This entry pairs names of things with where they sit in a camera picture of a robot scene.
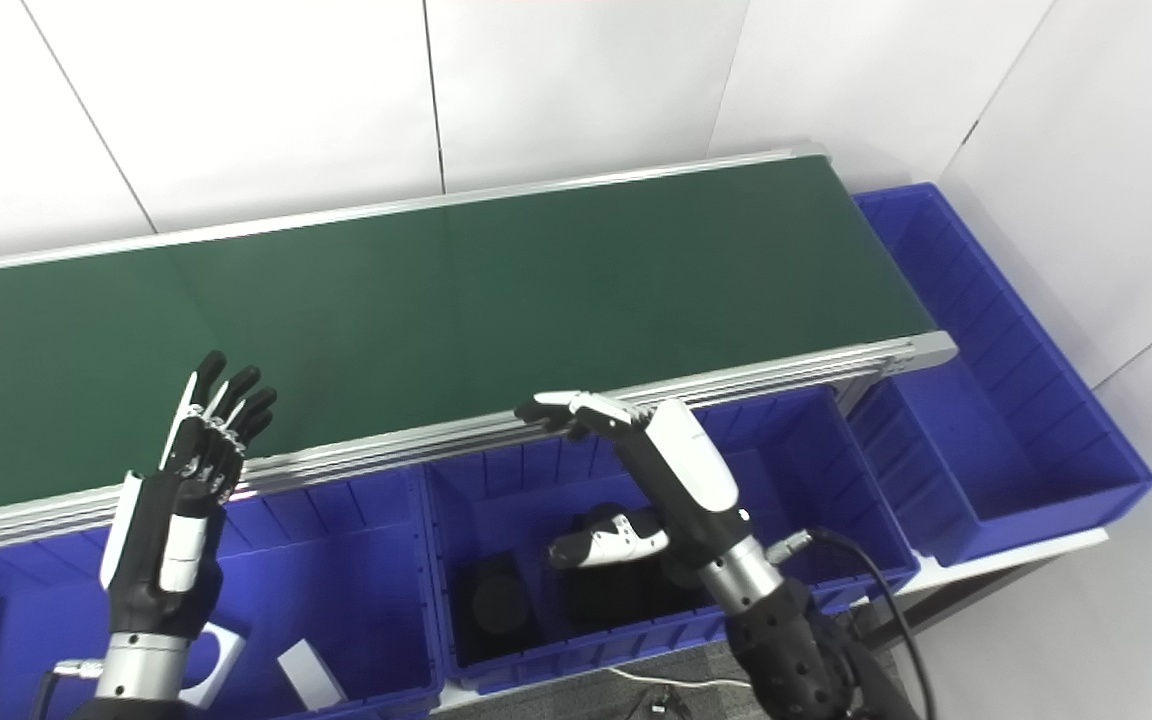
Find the blue plastic bin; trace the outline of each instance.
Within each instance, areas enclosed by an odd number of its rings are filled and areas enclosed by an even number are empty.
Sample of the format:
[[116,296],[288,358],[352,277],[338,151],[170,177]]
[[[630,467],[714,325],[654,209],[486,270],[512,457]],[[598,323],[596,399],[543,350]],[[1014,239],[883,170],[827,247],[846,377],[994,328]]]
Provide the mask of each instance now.
[[[401,469],[229,507],[225,573],[212,620],[247,637],[204,717],[264,720],[424,717],[438,705],[433,585],[420,471]],[[105,530],[0,550],[0,720],[28,715],[40,675],[68,657],[100,657],[108,601],[96,579]],[[276,657],[308,638],[350,702],[308,714]],[[202,679],[209,635],[189,657]],[[63,679],[50,717],[90,698]]]
[[[914,575],[905,538],[827,391],[755,397],[696,415],[732,465],[742,506],[764,543],[824,525],[855,538],[890,582],[900,584]],[[722,637],[722,614],[714,606],[604,632],[581,635],[568,623],[545,548],[568,532],[573,515],[594,505],[646,505],[609,442],[552,438],[439,460],[426,471],[449,679],[494,692]],[[462,564],[506,551],[517,560],[544,643],[515,655],[462,662],[452,624],[450,579]],[[873,588],[854,559],[832,551],[813,548],[785,569],[812,585],[823,607],[838,611]]]
[[954,564],[1120,518],[1152,475],[941,192],[856,202],[960,348],[849,418],[915,548]]

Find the white block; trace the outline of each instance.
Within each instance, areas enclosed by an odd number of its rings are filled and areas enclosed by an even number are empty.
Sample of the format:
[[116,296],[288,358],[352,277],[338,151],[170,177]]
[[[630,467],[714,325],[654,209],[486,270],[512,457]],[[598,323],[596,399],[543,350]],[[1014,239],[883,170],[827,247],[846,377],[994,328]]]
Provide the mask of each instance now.
[[308,710],[319,710],[346,700],[344,691],[340,689],[332,670],[328,670],[328,666],[306,639],[293,644],[291,650],[279,655],[278,664],[283,667],[283,674],[291,681],[291,688],[296,689]]

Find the metal connector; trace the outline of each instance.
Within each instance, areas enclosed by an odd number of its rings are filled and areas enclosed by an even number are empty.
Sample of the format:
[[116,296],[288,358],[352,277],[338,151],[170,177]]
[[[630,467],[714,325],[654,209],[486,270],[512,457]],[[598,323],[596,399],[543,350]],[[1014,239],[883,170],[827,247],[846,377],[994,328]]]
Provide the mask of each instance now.
[[105,661],[99,657],[88,657],[83,660],[61,660],[51,673],[61,679],[96,680],[105,672]]
[[806,532],[806,530],[799,530],[790,537],[782,539],[782,541],[772,544],[772,547],[767,547],[765,556],[767,556],[767,561],[772,564],[781,564],[781,562],[794,558],[804,547],[812,544],[812,533]]

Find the white and black object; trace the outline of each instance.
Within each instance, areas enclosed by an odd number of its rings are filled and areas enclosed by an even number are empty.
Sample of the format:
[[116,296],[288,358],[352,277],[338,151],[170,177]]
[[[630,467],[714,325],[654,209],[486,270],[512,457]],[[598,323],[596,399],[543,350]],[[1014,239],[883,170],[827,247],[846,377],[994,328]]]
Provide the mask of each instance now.
[[271,388],[248,395],[260,381],[255,366],[211,393],[223,366],[225,356],[212,351],[189,374],[159,468],[123,479],[100,568],[109,646],[96,697],[71,720],[185,715],[184,659],[220,596],[223,503],[278,397]]
[[[672,397],[649,409],[589,392],[544,392],[515,415],[543,423],[548,432],[567,430],[571,439],[590,432],[611,439],[662,521],[668,552],[700,575],[727,616],[732,654],[749,673],[755,697],[770,717],[850,715],[858,670],[872,667],[864,659],[852,661],[864,647],[836,650],[842,643],[814,629],[819,612],[812,596],[798,579],[783,578],[764,555],[749,515],[740,509],[732,470],[684,402]],[[593,555],[592,541],[590,546]],[[567,552],[578,555],[579,548]],[[908,702],[894,702],[882,689],[876,697],[879,717],[914,719]]]
[[611,518],[558,538],[550,545],[550,564],[559,570],[630,562],[669,547],[669,536],[652,509],[617,509]]

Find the gray carpet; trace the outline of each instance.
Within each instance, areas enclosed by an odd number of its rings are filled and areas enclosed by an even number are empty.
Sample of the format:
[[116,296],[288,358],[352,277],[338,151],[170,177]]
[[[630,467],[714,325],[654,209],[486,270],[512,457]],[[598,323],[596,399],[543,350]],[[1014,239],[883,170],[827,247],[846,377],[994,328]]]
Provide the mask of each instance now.
[[[873,623],[870,612],[862,612],[858,626],[865,628],[870,623]],[[900,677],[890,653],[882,653],[879,660],[899,684]],[[726,642],[622,665],[621,669],[637,675],[676,680],[748,679],[736,665],[732,652],[728,652]],[[594,670],[575,679],[554,680],[535,688],[500,694],[471,705],[438,712],[435,720],[626,720],[627,717],[635,720],[677,719],[677,714],[653,715],[649,711],[650,702],[660,694],[662,689],[659,685],[635,683],[608,670]],[[680,688],[677,694],[691,711],[692,720],[765,720],[767,717],[748,688]],[[643,706],[630,715],[635,703],[641,698],[645,700]]]

